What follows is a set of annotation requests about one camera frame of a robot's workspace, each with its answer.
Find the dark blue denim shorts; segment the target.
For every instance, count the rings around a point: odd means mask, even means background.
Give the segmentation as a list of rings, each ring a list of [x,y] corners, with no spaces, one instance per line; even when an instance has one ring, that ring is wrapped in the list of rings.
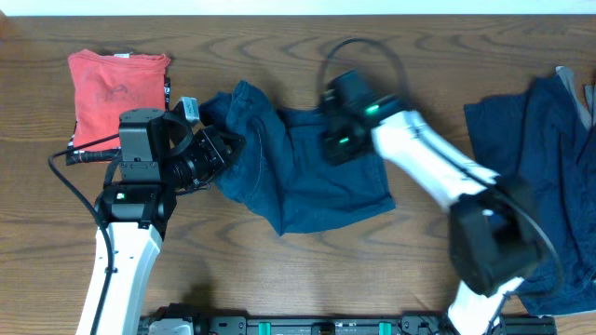
[[[199,112],[205,124],[246,140],[217,187],[266,218],[278,235],[338,229],[396,206],[378,155],[340,166],[325,159],[320,138],[327,126],[317,110],[278,109],[261,89],[241,81]]]

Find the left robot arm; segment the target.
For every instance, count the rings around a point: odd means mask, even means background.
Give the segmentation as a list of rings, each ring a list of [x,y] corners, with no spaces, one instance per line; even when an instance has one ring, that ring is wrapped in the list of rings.
[[[121,179],[106,179],[94,205],[96,255],[78,333],[136,332],[178,197],[206,188],[238,160],[243,136],[214,126],[194,131],[195,123],[157,109],[121,114],[121,151],[108,167]]]

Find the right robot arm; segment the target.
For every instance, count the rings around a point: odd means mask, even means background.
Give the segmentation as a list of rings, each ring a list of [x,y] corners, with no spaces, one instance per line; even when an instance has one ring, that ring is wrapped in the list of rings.
[[[530,186],[484,167],[438,135],[416,110],[382,96],[356,71],[323,89],[324,153],[340,165],[376,153],[406,172],[447,214],[449,257],[460,278],[439,331],[489,334],[510,296],[547,254]]]

